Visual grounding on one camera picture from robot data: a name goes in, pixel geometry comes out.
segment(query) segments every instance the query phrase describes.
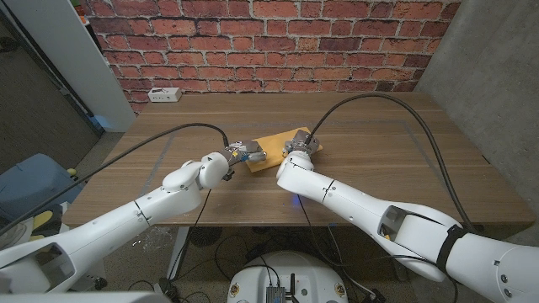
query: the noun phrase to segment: white power strip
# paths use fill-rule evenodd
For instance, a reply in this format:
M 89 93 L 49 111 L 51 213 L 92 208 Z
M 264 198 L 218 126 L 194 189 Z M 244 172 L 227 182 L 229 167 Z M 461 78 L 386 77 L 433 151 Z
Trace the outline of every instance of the white power strip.
M 152 102 L 178 102 L 181 96 L 179 88 L 152 88 L 148 93 Z

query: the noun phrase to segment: red brick wall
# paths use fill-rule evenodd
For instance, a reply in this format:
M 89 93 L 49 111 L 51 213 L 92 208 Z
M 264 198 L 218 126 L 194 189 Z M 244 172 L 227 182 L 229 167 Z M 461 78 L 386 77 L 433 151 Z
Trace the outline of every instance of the red brick wall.
M 411 91 L 460 0 L 86 0 L 135 111 L 185 92 Z

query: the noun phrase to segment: concrete wall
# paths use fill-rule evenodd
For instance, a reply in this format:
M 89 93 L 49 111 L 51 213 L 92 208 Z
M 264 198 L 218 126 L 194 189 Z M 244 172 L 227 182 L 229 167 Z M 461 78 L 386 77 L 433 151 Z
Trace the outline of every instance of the concrete wall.
M 430 93 L 539 214 L 538 1 L 464 1 L 415 91 Z M 539 227 L 510 241 L 539 245 Z

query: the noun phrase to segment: black band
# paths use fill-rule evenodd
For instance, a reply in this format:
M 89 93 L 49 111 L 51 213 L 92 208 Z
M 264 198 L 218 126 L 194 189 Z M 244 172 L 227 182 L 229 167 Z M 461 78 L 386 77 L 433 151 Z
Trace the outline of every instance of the black band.
M 447 259 L 449 258 L 449 253 L 451 252 L 451 249 L 453 249 L 456 240 L 464 237 L 467 233 L 467 231 L 463 230 L 457 224 L 447 230 L 447 238 L 444 241 L 444 244 L 441 245 L 438 258 L 436 259 L 436 266 L 439 270 L 444 272 L 444 274 L 447 274 Z

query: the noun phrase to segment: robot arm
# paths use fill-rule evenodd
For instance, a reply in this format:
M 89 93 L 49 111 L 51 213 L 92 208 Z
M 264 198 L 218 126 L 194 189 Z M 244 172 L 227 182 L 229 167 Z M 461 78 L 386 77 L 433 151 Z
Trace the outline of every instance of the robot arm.
M 15 294 L 67 291 L 95 262 L 149 226 L 198 207 L 200 190 L 229 180 L 232 165 L 264 159 L 257 142 L 244 141 L 188 161 L 163 186 L 78 228 L 2 250 L 0 275 L 11 280 L 9 292 Z
M 313 171 L 318 148 L 296 134 L 277 173 L 277 184 L 328 207 L 358 226 L 404 266 L 441 282 L 446 275 L 494 302 L 527 301 L 539 280 L 539 248 L 523 247 L 466 233 L 450 216 L 424 205 L 377 199 Z

